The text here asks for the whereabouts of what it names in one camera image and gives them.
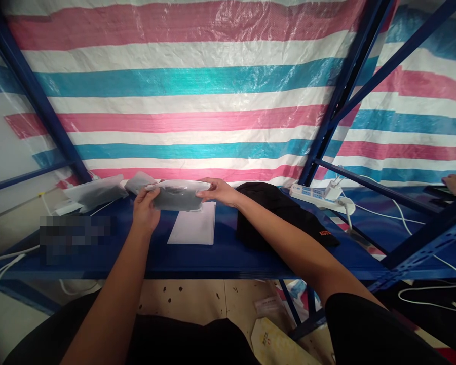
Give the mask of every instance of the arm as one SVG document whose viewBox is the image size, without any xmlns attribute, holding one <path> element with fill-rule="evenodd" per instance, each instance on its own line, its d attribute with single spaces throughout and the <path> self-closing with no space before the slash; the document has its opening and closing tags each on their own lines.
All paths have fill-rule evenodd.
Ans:
<svg viewBox="0 0 456 365">
<path fill-rule="evenodd" d="M 352 293 L 384 307 L 348 269 L 306 232 L 239 193 L 223 180 L 206 178 L 202 181 L 211 183 L 211 189 L 199 192 L 198 196 L 217 199 L 237 208 L 294 273 L 317 292 L 323 305 L 334 293 Z"/>
<path fill-rule="evenodd" d="M 124 363 L 132 336 L 150 237 L 160 218 L 152 200 L 159 189 L 142 189 L 133 223 L 106 283 L 76 333 L 61 364 Z"/>
</svg>

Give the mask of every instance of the person's left hand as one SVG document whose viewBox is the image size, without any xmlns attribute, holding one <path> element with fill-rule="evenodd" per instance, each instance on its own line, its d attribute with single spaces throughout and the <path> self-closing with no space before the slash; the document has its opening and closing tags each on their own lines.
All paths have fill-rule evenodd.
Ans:
<svg viewBox="0 0 456 365">
<path fill-rule="evenodd" d="M 145 188 L 140 189 L 133 203 L 133 225 L 147 229 L 150 233 L 154 231 L 159 223 L 161 211 L 155 209 L 153 200 L 160 191 L 159 188 L 150 192 Z"/>
</svg>

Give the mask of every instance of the charger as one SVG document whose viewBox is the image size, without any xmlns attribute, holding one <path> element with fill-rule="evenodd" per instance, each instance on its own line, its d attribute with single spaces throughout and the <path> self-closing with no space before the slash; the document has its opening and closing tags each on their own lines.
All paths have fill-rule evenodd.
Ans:
<svg viewBox="0 0 456 365">
<path fill-rule="evenodd" d="M 341 189 L 341 186 L 339 186 L 339 183 L 335 184 L 334 181 L 330 181 L 328 187 L 324 191 L 323 198 L 335 201 L 342 192 L 343 190 Z"/>
</svg>

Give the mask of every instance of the paper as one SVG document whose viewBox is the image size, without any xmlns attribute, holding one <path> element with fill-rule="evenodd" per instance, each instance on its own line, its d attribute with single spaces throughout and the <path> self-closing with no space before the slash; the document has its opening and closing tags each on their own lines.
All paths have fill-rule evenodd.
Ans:
<svg viewBox="0 0 456 365">
<path fill-rule="evenodd" d="M 200 212 L 179 212 L 167 244 L 212 245 L 215 211 L 216 202 L 207 202 Z"/>
</svg>

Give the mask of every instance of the striped tarp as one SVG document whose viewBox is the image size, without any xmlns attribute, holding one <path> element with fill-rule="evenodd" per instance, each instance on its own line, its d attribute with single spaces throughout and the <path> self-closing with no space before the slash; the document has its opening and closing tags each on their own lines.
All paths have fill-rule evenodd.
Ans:
<svg viewBox="0 0 456 365">
<path fill-rule="evenodd" d="M 129 179 L 141 170 L 154 178 L 289 185 L 305 163 L 364 3 L 14 0 L 4 11 L 96 176 Z M 392 13 L 359 85 L 425 10 L 405 4 Z M 390 185 L 436 183 L 456 171 L 456 59 L 445 57 L 456 37 L 442 37 L 343 120 L 328 158 Z M 58 153 L 21 94 L 0 60 L 0 98 L 11 104 L 5 119 L 47 166 Z M 331 177 L 318 173 L 319 181 Z"/>
<path fill-rule="evenodd" d="M 377 62 L 370 59 L 376 69 L 441 3 L 401 2 Z M 439 184 L 456 174 L 456 13 L 356 109 L 340 131 L 343 142 L 331 142 L 328 162 L 389 186 Z M 314 183 L 332 178 L 320 168 Z M 356 186 L 346 179 L 342 184 Z"/>
</svg>

